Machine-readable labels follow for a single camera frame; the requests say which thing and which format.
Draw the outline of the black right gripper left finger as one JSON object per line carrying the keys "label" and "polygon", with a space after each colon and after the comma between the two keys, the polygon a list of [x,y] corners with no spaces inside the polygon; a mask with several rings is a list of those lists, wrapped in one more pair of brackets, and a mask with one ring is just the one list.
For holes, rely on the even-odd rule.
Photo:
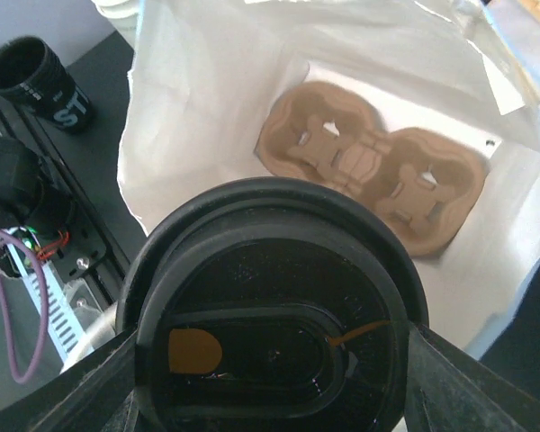
{"label": "black right gripper left finger", "polygon": [[134,388],[136,333],[117,337],[0,411],[0,431],[100,431]]}

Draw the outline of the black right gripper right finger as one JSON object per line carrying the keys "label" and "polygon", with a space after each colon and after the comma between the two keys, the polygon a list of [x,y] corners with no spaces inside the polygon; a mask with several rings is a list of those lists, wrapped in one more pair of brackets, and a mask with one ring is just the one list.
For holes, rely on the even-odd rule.
{"label": "black right gripper right finger", "polygon": [[540,431],[540,401],[411,323],[404,418],[409,431]]}

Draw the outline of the single black cup lid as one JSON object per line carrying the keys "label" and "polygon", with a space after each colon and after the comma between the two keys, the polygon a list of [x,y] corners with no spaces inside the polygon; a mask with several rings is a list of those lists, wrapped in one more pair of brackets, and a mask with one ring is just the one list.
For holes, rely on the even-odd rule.
{"label": "single black cup lid", "polygon": [[260,177],[149,234],[118,303],[144,431],[390,431],[404,414],[419,274],[341,193]]}

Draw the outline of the brown pulp cup carrier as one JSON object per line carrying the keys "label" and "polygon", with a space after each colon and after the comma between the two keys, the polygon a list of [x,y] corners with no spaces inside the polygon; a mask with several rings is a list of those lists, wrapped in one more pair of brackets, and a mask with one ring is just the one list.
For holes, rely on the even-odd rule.
{"label": "brown pulp cup carrier", "polygon": [[421,128],[388,131],[361,96],[321,81],[277,100],[256,150],[273,175],[323,185],[363,205],[413,257],[433,255],[453,239],[488,174],[474,150]]}

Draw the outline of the light blue paper bag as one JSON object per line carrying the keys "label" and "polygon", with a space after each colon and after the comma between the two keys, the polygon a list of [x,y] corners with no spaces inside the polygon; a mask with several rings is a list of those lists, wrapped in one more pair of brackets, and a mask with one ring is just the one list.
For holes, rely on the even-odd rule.
{"label": "light blue paper bag", "polygon": [[151,232],[255,176],[336,190],[482,356],[540,266],[540,90],[478,1],[146,1],[118,184]]}

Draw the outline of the paper cup near left arm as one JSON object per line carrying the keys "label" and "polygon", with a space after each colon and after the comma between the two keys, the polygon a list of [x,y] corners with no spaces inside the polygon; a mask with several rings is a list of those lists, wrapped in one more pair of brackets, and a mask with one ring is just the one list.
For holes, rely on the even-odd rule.
{"label": "paper cup near left arm", "polygon": [[106,18],[115,30],[133,32],[138,23],[139,0],[93,0],[98,13]]}

